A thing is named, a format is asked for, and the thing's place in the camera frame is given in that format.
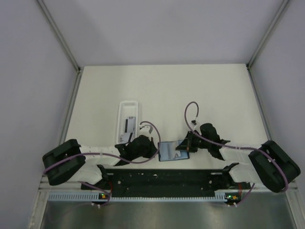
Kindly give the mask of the aluminium frame post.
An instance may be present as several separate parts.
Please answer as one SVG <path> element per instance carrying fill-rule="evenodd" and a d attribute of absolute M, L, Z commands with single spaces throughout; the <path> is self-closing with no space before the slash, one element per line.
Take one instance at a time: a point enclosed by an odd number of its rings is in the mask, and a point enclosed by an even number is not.
<path fill-rule="evenodd" d="M 72 64 L 73 68 L 75 69 L 76 72 L 81 71 L 81 67 L 78 65 L 74 55 L 72 54 L 71 49 L 69 48 L 62 32 L 60 31 L 56 21 L 54 20 L 53 16 L 51 15 L 51 12 L 49 11 L 46 3 L 44 0 L 35 0 L 37 3 L 39 9 L 41 10 L 44 18 L 46 19 L 47 23 L 50 26 L 51 31 L 53 32 L 57 42 L 61 46 L 64 54 L 68 58 L 69 62 Z"/>
<path fill-rule="evenodd" d="M 272 34 L 274 33 L 277 25 L 281 21 L 282 17 L 284 16 L 285 12 L 289 8 L 291 4 L 291 0 L 283 0 L 276 11 L 275 15 L 272 17 L 271 22 L 267 26 L 266 31 L 264 32 L 263 36 L 261 37 L 257 47 L 255 48 L 253 54 L 251 55 L 250 60 L 246 64 L 248 70 L 252 68 L 258 57 L 260 56 L 261 52 L 263 51 L 264 47 L 268 43 L 269 39 L 271 38 Z"/>

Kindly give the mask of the right aluminium frame post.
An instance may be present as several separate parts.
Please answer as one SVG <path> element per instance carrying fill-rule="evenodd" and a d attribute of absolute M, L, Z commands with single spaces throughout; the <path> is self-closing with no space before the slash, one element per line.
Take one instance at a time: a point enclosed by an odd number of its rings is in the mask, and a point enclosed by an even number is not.
<path fill-rule="evenodd" d="M 257 47 L 255 48 L 253 54 L 251 55 L 250 60 L 246 64 L 248 70 L 252 68 L 258 57 L 260 56 L 261 52 L 263 51 L 264 47 L 268 43 L 269 39 L 271 38 L 272 34 L 274 33 L 277 25 L 281 21 L 282 17 L 284 16 L 285 12 L 289 8 L 291 4 L 291 0 L 283 0 L 276 11 L 275 15 L 272 17 L 271 22 L 267 26 L 266 31 L 264 32 L 263 36 L 261 37 Z"/>

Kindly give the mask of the diamond print silver card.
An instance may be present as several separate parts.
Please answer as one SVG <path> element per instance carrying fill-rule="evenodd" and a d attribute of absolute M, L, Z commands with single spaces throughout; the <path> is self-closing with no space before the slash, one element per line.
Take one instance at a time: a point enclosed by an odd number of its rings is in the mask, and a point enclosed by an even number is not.
<path fill-rule="evenodd" d="M 179 153 L 175 153 L 173 155 L 174 160 L 183 160 L 183 159 L 189 159 L 189 154 L 185 151 L 180 151 Z"/>

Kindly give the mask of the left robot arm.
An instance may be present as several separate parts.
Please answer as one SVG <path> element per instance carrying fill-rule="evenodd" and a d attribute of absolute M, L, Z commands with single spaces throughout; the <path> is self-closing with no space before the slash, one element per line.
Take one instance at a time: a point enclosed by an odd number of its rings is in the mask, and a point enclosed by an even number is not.
<path fill-rule="evenodd" d="M 104 167 L 144 164 L 160 151 L 152 137 L 141 135 L 129 143 L 109 147 L 85 146 L 70 139 L 42 157 L 49 185 L 86 182 L 97 189 L 108 184 Z"/>

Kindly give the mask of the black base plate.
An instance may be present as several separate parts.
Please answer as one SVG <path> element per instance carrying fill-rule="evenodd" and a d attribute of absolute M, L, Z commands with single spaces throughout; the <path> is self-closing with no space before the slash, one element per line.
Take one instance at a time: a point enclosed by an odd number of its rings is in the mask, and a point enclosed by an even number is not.
<path fill-rule="evenodd" d="M 107 169 L 108 180 L 95 184 L 113 197 L 212 197 L 224 189 L 249 189 L 221 169 Z"/>

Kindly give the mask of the lower cards in basket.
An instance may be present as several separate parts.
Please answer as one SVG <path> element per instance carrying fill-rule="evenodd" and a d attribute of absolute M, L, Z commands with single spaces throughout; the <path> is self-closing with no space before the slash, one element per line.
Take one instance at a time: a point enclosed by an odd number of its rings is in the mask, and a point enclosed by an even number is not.
<path fill-rule="evenodd" d="M 133 132 L 130 133 L 123 133 L 122 135 L 120 135 L 119 137 L 119 143 L 120 144 L 125 144 L 131 141 L 133 136 Z"/>

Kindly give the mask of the white plastic basket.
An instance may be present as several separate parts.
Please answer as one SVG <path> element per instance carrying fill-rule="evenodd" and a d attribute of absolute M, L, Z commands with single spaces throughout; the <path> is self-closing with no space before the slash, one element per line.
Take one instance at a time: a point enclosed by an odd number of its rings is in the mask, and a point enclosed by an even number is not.
<path fill-rule="evenodd" d="M 122 101 L 119 105 L 116 143 L 125 144 L 132 142 L 138 132 L 138 102 Z"/>

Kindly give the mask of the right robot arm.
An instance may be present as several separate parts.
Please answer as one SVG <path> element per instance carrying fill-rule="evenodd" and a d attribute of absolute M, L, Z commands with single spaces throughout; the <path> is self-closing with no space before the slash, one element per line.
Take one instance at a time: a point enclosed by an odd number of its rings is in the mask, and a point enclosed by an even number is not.
<path fill-rule="evenodd" d="M 212 157 L 230 161 L 223 170 L 226 188 L 235 188 L 241 182 L 263 184 L 274 193 L 284 191 L 288 184 L 301 174 L 300 167 L 274 141 L 268 140 L 256 146 L 229 146 L 221 139 L 211 123 L 200 126 L 200 130 L 188 131 L 176 150 L 195 153 L 206 149 Z"/>

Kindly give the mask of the upper cards in basket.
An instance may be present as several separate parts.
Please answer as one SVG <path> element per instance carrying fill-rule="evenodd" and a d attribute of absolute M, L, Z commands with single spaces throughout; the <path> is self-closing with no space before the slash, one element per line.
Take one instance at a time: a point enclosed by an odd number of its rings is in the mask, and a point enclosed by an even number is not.
<path fill-rule="evenodd" d="M 136 116 L 129 116 L 125 119 L 125 124 L 124 124 L 124 132 L 125 133 L 130 133 L 134 132 L 136 127 Z"/>

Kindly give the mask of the blue card holder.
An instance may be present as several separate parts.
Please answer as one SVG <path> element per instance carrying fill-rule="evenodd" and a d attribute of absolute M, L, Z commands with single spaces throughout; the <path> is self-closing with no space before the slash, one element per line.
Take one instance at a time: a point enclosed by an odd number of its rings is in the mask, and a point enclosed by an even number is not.
<path fill-rule="evenodd" d="M 176 150 L 176 147 L 182 143 L 180 141 L 173 142 L 161 142 L 160 151 L 159 151 L 159 161 L 160 162 L 168 162 L 168 161 L 178 161 L 173 159 L 173 155 L 175 153 L 179 153 L 183 150 Z"/>

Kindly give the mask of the left aluminium frame post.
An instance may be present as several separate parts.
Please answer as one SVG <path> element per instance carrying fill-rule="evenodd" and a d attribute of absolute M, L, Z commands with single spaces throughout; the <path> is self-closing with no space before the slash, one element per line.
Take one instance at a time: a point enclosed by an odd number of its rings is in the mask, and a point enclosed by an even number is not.
<path fill-rule="evenodd" d="M 50 26 L 51 31 L 53 32 L 57 42 L 61 46 L 64 54 L 68 58 L 69 62 L 72 64 L 73 68 L 75 69 L 76 72 L 81 71 L 81 67 L 78 65 L 74 55 L 72 54 L 71 49 L 69 48 L 62 32 L 60 31 L 56 21 L 54 20 L 53 16 L 51 15 L 51 12 L 49 11 L 46 3 L 44 0 L 35 0 L 37 3 L 39 9 L 41 10 L 44 18 L 46 19 L 47 23 Z"/>

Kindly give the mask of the cards in basket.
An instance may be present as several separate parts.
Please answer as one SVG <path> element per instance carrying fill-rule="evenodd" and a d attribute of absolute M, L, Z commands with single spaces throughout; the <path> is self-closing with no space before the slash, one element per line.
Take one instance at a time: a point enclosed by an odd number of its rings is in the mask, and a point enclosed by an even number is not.
<path fill-rule="evenodd" d="M 123 133 L 122 135 L 120 135 L 119 137 L 119 143 L 120 144 L 125 144 L 131 141 L 133 136 L 133 132 L 130 133 Z"/>
<path fill-rule="evenodd" d="M 125 124 L 124 124 L 124 132 L 125 133 L 130 133 L 134 132 L 136 127 L 136 116 L 129 116 L 125 119 Z"/>

